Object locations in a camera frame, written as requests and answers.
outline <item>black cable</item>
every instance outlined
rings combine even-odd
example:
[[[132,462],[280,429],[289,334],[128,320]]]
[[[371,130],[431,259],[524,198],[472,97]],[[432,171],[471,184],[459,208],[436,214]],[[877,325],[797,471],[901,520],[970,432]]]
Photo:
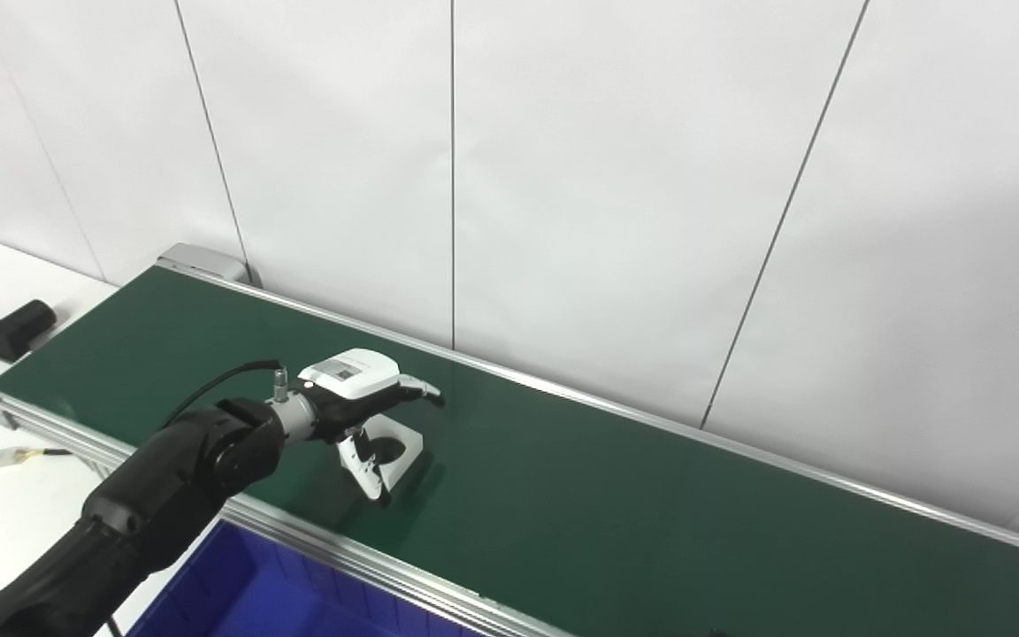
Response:
[[[280,364],[280,362],[278,362],[277,359],[252,360],[252,362],[247,363],[244,366],[234,367],[233,370],[227,370],[225,372],[222,372],[222,374],[219,374],[218,376],[215,376],[214,379],[211,379],[209,383],[206,383],[205,385],[199,387],[197,390],[195,390],[194,393],[187,395],[186,399],[183,399],[183,402],[178,404],[178,407],[172,409],[171,414],[167,414],[166,419],[163,419],[163,424],[159,425],[159,428],[161,428],[162,430],[162,428],[167,427],[167,425],[172,423],[174,419],[177,419],[178,415],[182,414],[182,412],[185,412],[186,408],[191,407],[192,404],[196,402],[196,400],[199,400],[199,396],[203,395],[204,393],[207,393],[216,385],[221,384],[223,380],[229,379],[231,376],[237,376],[238,374],[243,374],[243,372],[252,372],[255,370],[276,371],[280,370],[280,368],[282,368],[282,364]]]
[[[104,624],[109,627],[109,633],[112,634],[112,637],[124,637],[124,635],[120,633],[120,628],[117,628],[117,621],[114,621],[111,617],[104,621]]]

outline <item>black object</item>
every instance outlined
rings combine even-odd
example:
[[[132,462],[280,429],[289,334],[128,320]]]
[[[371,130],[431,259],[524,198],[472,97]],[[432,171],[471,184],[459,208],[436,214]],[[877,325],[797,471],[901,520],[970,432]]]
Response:
[[[320,433],[308,439],[335,438],[422,395],[396,384],[342,408],[314,388],[303,394]],[[175,417],[93,489],[68,533],[0,590],[0,637],[91,637],[147,576],[182,555],[231,495],[274,473],[284,444],[278,413],[255,400]]]
[[[32,301],[0,318],[0,359],[13,363],[30,351],[34,338],[49,330],[57,316],[45,303]]]
[[[243,372],[252,372],[255,370],[277,371],[280,370],[280,368],[282,368],[282,364],[280,364],[279,360],[267,359],[267,360],[252,360],[252,362],[250,363],[246,363],[243,364],[242,366],[231,368],[230,370],[226,370],[225,372],[222,372],[222,374],[215,376],[214,379],[207,380],[207,382],[203,386],[199,387],[194,392],[191,392],[191,395],[187,395],[186,399],[183,399],[182,403],[178,404],[177,406],[175,406],[174,409],[172,409],[171,414],[167,414],[165,419],[163,419],[163,424],[159,425],[159,428],[161,428],[162,430],[162,428],[167,427],[167,425],[172,423],[174,419],[177,419],[178,415],[182,414],[182,412],[186,412],[186,408],[191,407],[192,404],[196,402],[196,400],[199,400],[199,396],[203,395],[204,393],[207,393],[212,388],[219,386],[219,384],[222,384],[224,380],[229,379],[231,376],[237,376],[238,374],[243,374]]]

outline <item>robotic hand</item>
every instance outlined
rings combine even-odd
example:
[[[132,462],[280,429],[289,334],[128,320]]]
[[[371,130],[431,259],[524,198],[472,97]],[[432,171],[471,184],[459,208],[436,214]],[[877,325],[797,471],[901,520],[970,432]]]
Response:
[[[275,372],[265,403],[222,400],[178,415],[86,497],[81,520],[0,590],[0,637],[90,637],[152,573],[174,564],[226,500],[274,473],[288,444],[335,444],[369,499],[389,492],[364,424],[410,400],[442,404],[432,384],[378,352],[352,350]]]

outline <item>blue plastic crate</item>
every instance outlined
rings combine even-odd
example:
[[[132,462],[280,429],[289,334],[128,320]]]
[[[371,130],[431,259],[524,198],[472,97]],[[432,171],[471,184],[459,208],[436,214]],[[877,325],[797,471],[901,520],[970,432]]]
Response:
[[[478,637],[383,590],[218,523],[128,637]]]

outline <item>wire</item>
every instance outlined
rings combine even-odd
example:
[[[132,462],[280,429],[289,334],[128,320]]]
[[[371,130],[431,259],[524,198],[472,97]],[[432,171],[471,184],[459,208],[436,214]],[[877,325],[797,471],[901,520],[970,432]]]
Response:
[[[33,459],[34,456],[70,456],[68,448],[28,448],[24,446],[8,446],[0,448],[0,467],[9,467]]]
[[[233,370],[222,372],[222,374],[219,374],[218,376],[215,376],[214,379],[211,379],[210,382],[207,382],[205,385],[199,387],[191,395],[187,395],[186,399],[183,399],[183,402],[178,404],[178,407],[175,407],[172,409],[170,414],[167,414],[166,419],[163,419],[163,424],[159,425],[159,428],[161,428],[161,430],[166,428],[167,425],[177,419],[178,415],[185,412],[187,407],[191,407],[196,400],[199,400],[199,396],[207,393],[215,386],[222,384],[223,380],[229,379],[231,376],[237,376],[238,374],[243,374],[243,372],[254,372],[255,370],[280,370],[280,368],[282,368],[282,364],[280,364],[277,359],[252,360],[252,362],[246,363],[244,366],[234,367]]]
[[[112,634],[112,637],[124,637],[124,635],[120,633],[117,621],[113,620],[113,618],[110,617],[108,620],[104,621],[104,624],[109,627],[109,633]]]

